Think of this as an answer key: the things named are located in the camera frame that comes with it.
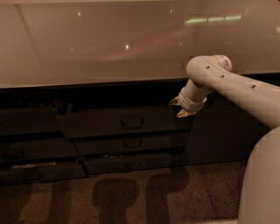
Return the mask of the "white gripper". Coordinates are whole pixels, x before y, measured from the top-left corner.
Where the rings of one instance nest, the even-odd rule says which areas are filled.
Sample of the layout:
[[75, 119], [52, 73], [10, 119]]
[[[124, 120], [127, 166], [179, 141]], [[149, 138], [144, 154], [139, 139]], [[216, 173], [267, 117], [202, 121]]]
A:
[[183, 87], [178, 94], [178, 97], [174, 97], [170, 100], [170, 106], [181, 106], [182, 109], [176, 114], [177, 118], [184, 118], [196, 114], [201, 110], [207, 101], [207, 98], [204, 97], [201, 101], [192, 100], [188, 95], [188, 89]]

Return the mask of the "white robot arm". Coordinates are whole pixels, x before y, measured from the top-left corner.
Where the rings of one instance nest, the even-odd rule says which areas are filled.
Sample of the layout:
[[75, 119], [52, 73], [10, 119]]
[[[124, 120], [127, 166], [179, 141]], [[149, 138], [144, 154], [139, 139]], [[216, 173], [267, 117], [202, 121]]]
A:
[[232, 72], [224, 55], [198, 56], [186, 66], [188, 82], [171, 105], [187, 117], [216, 91], [270, 128], [252, 150], [241, 189], [238, 224], [280, 222], [280, 87]]

